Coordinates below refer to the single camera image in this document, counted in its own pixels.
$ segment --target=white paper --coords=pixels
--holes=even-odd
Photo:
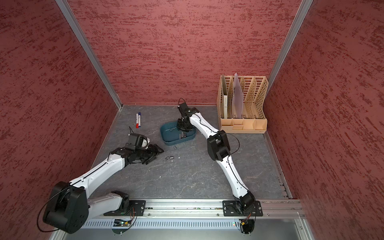
[[[232,99],[232,117],[243,118],[243,91],[241,89],[240,81],[235,73],[233,78],[233,99]]]
[[[221,96],[223,101],[224,118],[228,118],[228,94],[227,94],[227,84],[225,82],[224,74],[221,75],[221,82],[222,82]]]

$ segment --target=marker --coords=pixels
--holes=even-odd
[[[136,113],[136,128],[139,128],[139,114]]]

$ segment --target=red textured wall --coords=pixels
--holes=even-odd
[[[315,237],[384,239],[384,2],[315,0],[264,106]]]
[[[48,239],[38,210],[89,170],[117,107],[54,0],[0,2],[0,81],[0,239]]]
[[[68,0],[124,104],[216,104],[222,73],[269,75],[301,0]]]

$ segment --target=gray tabletop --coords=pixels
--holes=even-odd
[[[197,107],[203,117],[218,128],[216,107]],[[141,112],[141,127],[135,128],[136,113]],[[167,146],[161,139],[160,127],[176,121],[180,113],[176,106],[124,106],[112,125],[95,160],[103,161],[111,150],[125,146],[129,126],[136,133],[157,144],[164,153],[148,165],[131,164],[115,173],[92,197],[119,190],[131,198],[232,198],[232,190],[221,170],[207,153],[207,140],[197,131],[193,140]],[[278,177],[262,134],[236,134],[240,149],[232,155],[242,180],[255,198],[282,198]],[[228,135],[231,151],[237,140]]]

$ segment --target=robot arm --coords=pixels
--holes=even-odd
[[[107,159],[96,167],[69,183],[59,182],[53,187],[43,222],[68,233],[74,233],[88,219],[117,209],[128,212],[129,196],[125,193],[113,191],[106,196],[88,198],[117,171],[132,163],[148,164],[162,152],[164,150],[156,144],[149,145],[147,137],[130,134],[125,147],[110,152]]]
[[[196,108],[189,108],[186,103],[182,103],[178,109],[182,116],[177,122],[178,129],[190,131],[195,127],[204,135],[207,139],[209,156],[220,165],[229,181],[237,210],[243,215],[248,215],[255,203],[255,198],[245,186],[233,164],[227,134],[209,124]]]

